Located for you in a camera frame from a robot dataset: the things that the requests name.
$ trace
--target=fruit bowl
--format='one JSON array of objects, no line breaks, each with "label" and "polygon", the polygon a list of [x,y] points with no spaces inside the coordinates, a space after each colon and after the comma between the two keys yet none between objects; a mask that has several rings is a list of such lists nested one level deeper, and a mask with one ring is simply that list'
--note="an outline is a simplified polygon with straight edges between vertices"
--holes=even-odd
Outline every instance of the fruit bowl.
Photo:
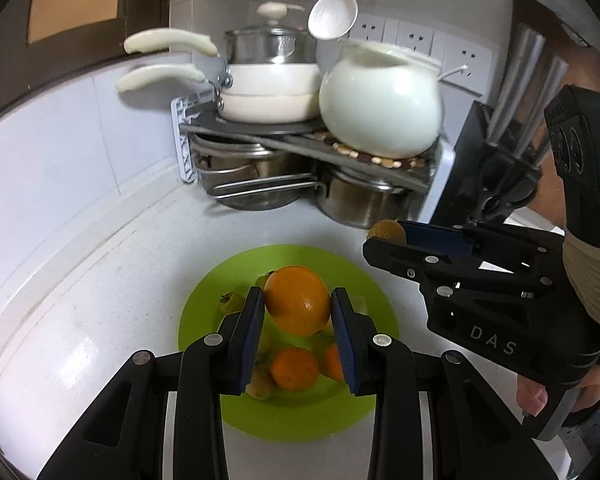
[{"label": "fruit bowl", "polygon": [[[267,272],[289,265],[307,267],[316,272],[329,291],[343,286],[352,297],[363,298],[368,315],[379,332],[398,337],[398,325],[391,305],[376,282],[349,260],[313,247],[272,245],[258,247],[228,258],[213,268],[196,286],[184,307],[178,329],[178,349],[214,332],[224,314],[218,309],[219,298],[228,292],[246,296],[256,280]],[[333,342],[323,332],[308,338],[283,332],[270,316],[263,330],[272,336],[268,362],[280,349],[293,345],[321,356]],[[325,438],[343,431],[369,413],[375,398],[355,397],[343,383],[320,375],[317,383],[303,392],[278,390],[268,400],[222,396],[222,420],[254,436],[279,442],[302,442]]]}]

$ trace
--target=pot lid knob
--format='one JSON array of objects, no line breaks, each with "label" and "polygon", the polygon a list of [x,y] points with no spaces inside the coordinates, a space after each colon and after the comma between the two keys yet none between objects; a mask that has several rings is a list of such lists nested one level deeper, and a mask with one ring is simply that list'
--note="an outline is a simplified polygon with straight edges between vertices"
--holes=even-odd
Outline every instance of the pot lid knob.
[{"label": "pot lid knob", "polygon": [[283,2],[265,2],[256,9],[256,14],[262,16],[269,25],[277,25],[286,16],[289,9],[304,10],[303,6],[284,4]]}]

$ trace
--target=human hand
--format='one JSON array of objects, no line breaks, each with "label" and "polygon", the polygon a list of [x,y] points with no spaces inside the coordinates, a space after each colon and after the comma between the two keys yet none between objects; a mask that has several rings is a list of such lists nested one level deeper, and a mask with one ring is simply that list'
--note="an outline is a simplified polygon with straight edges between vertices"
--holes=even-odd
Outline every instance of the human hand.
[{"label": "human hand", "polygon": [[[581,388],[581,391],[571,409],[572,412],[590,408],[600,400],[600,366],[594,366],[589,370],[578,387]],[[546,406],[547,400],[546,389],[542,384],[521,375],[518,376],[516,402],[523,411],[538,416],[538,413]]]}]

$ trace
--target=saucepan handle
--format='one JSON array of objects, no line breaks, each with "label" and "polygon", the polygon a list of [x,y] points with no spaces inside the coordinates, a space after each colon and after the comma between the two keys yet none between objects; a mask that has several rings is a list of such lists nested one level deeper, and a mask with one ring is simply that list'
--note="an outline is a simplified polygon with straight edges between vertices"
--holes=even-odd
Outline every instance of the saucepan handle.
[{"label": "saucepan handle", "polygon": [[251,164],[245,164],[243,166],[238,166],[237,168],[228,168],[227,170],[208,170],[207,168],[200,168],[196,166],[196,170],[198,173],[209,174],[209,175],[221,175],[221,174],[229,174],[229,173],[238,173],[239,171],[246,170],[251,167]]},{"label": "saucepan handle", "polygon": [[[211,156],[220,156],[222,158],[245,158],[246,157],[246,154],[244,152],[232,152],[231,150],[218,150],[216,148],[210,148],[208,146],[200,146],[200,144],[198,144],[195,141],[195,138],[193,138],[193,137],[189,137],[189,148],[192,150],[196,150],[202,156],[211,155]],[[254,157],[254,156],[250,156],[250,158],[252,158],[254,161],[258,160],[258,158]]]},{"label": "saucepan handle", "polygon": [[128,54],[134,52],[147,54],[172,46],[194,48],[211,57],[218,55],[218,48],[209,36],[180,28],[150,28],[129,36],[124,43]]},{"label": "saucepan handle", "polygon": [[136,68],[116,81],[118,93],[138,90],[158,81],[179,79],[184,82],[208,82],[205,75],[193,63],[156,64]]},{"label": "saucepan handle", "polygon": [[207,194],[217,200],[223,200],[225,198],[254,195],[269,191],[284,191],[307,187],[326,189],[325,183],[320,182],[313,173],[298,173],[220,184],[212,188]]}]

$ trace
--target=white ladle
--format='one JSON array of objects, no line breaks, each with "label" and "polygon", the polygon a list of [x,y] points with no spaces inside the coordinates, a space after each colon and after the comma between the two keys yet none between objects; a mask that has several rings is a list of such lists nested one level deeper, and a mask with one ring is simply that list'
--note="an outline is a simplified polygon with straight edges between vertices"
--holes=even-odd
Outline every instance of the white ladle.
[{"label": "white ladle", "polygon": [[318,40],[344,36],[356,21],[356,0],[318,0],[309,14],[309,32]]}]

